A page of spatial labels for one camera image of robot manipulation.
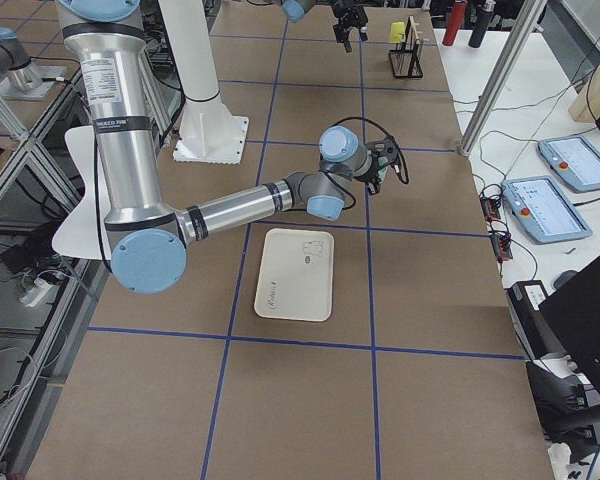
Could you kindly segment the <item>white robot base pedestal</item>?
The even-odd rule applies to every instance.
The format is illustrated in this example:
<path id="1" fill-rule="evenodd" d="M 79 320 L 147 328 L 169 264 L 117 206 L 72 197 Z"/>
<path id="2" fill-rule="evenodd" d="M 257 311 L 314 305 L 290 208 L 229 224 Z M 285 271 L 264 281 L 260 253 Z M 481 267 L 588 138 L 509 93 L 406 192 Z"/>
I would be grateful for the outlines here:
<path id="1" fill-rule="evenodd" d="M 238 164 L 249 119 L 223 103 L 203 2 L 165 0 L 159 8 L 185 100 L 174 159 Z"/>

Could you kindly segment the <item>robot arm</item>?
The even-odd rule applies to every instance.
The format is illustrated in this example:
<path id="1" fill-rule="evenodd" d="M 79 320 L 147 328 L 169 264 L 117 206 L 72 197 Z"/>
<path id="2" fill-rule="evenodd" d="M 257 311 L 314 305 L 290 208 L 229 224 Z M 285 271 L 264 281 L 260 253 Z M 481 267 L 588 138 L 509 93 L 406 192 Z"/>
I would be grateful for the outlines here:
<path id="1" fill-rule="evenodd" d="M 319 168 L 296 172 L 184 210 L 162 196 L 157 150 L 141 75 L 145 31 L 136 1 L 60 1 L 65 46 L 81 66 L 94 133 L 93 184 L 107 196 L 108 212 L 95 215 L 99 252 L 126 289 L 154 294 L 184 273 L 187 246 L 208 236 L 284 211 L 328 221 L 355 203 L 352 181 L 380 191 L 384 173 L 409 180 L 395 138 L 362 143 L 342 122 L 319 140 Z M 249 121 L 223 103 L 208 23 L 199 1 L 163 1 L 159 10 L 184 100 L 175 156 L 181 161 L 236 163 Z"/>
<path id="2" fill-rule="evenodd" d="M 318 1 L 284 0 L 279 1 L 279 4 L 287 19 L 292 23 L 298 23 L 318 4 Z M 331 8 L 336 20 L 336 23 L 332 27 L 335 39 L 343 45 L 347 53 L 352 52 L 350 34 L 353 30 L 358 32 L 361 42 L 368 40 L 368 16 L 364 6 L 360 2 L 353 0 L 330 0 L 326 1 L 326 4 Z"/>

